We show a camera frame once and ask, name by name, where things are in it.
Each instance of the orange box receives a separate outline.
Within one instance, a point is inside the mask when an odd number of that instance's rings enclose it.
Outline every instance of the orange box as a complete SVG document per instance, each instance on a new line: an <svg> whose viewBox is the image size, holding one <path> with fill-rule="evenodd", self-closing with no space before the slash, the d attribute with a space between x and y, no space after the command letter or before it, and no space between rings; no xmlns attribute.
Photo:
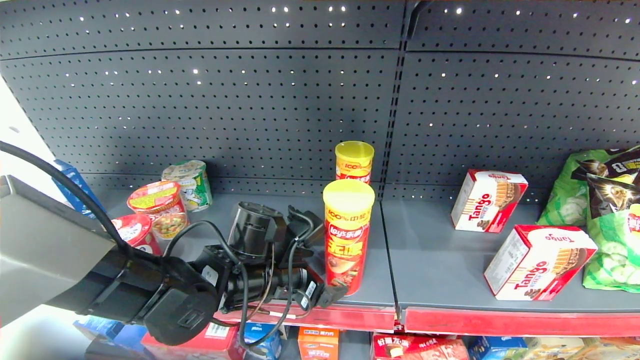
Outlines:
<svg viewBox="0 0 640 360"><path fill-rule="evenodd" d="M300 327L298 346L300 347L301 359L338 360L340 331L337 329Z"/></svg>

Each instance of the green snack bag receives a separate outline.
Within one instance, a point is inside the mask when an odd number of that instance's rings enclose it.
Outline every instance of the green snack bag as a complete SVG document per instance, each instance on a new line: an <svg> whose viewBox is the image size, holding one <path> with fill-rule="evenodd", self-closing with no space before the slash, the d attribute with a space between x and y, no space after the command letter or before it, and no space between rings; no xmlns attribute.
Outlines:
<svg viewBox="0 0 640 360"><path fill-rule="evenodd" d="M537 224L584 226L588 205L587 172L605 176L602 163L623 151L587 150L569 155Z"/></svg>
<svg viewBox="0 0 640 360"><path fill-rule="evenodd" d="M640 188L587 175L587 231L598 245L584 272L585 288L640 293Z"/></svg>

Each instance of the red and white box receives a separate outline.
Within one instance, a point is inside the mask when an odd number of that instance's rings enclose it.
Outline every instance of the red and white box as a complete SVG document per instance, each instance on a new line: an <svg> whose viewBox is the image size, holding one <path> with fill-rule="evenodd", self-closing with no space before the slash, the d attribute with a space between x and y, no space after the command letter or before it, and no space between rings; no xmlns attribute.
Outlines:
<svg viewBox="0 0 640 360"><path fill-rule="evenodd" d="M245 349L238 342L238 328L209 324L198 336L178 346L159 343L149 333L144 345L157 360L243 360Z"/></svg>
<svg viewBox="0 0 640 360"><path fill-rule="evenodd" d="M498 300L551 300L597 250L575 226L516 225L484 278Z"/></svg>
<svg viewBox="0 0 640 360"><path fill-rule="evenodd" d="M380 334L371 341L371 360L468 360L460 339L412 334Z"/></svg>
<svg viewBox="0 0 640 360"><path fill-rule="evenodd" d="M456 230L501 232L528 185L516 172L470 169L451 211Z"/></svg>

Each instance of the pegboard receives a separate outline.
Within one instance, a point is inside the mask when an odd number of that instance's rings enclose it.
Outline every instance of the pegboard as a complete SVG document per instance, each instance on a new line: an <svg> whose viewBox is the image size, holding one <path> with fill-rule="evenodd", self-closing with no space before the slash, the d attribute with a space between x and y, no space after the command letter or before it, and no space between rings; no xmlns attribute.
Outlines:
<svg viewBox="0 0 640 360"><path fill-rule="evenodd" d="M638 143L638 81L634 61L407 53L387 183L457 188L487 168L550 188L571 152Z"/></svg>
<svg viewBox="0 0 640 360"><path fill-rule="evenodd" d="M183 50L5 60L0 69L56 157L83 173L331 179L333 148L383 154L397 51ZM381 179L382 156L373 181Z"/></svg>
<svg viewBox="0 0 640 360"><path fill-rule="evenodd" d="M105 190L133 191L143 185L159 180L158 175L107 175L83 174L86 182L98 194ZM300 197L318 197L329 181L286 180L286 179L234 179L217 177L211 179L213 194L239 193L262 195L288 195ZM371 183L377 189L379 183Z"/></svg>
<svg viewBox="0 0 640 360"><path fill-rule="evenodd" d="M403 1L7 1L0 58L147 49L397 48Z"/></svg>
<svg viewBox="0 0 640 360"><path fill-rule="evenodd" d="M432 1L409 51L554 53L640 59L637 1Z"/></svg>

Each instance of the barcode sticker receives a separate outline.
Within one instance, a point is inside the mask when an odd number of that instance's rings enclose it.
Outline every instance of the barcode sticker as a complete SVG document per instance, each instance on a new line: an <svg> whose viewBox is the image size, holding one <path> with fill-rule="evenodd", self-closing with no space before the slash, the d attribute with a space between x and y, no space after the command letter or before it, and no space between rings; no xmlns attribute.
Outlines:
<svg viewBox="0 0 640 360"><path fill-rule="evenodd" d="M216 325L215 323L210 323L207 328L207 332L205 332L205 337L213 337L213 338L226 338L229 333L229 328L225 326Z"/></svg>
<svg viewBox="0 0 640 360"><path fill-rule="evenodd" d="M306 291L307 296L311 299L311 294L314 293L314 290L316 289L316 284L312 281ZM302 305L302 308L304 310L307 309L307 304L309 303L309 301L307 300L307 298L302 298L302 301L300 302L300 305Z"/></svg>

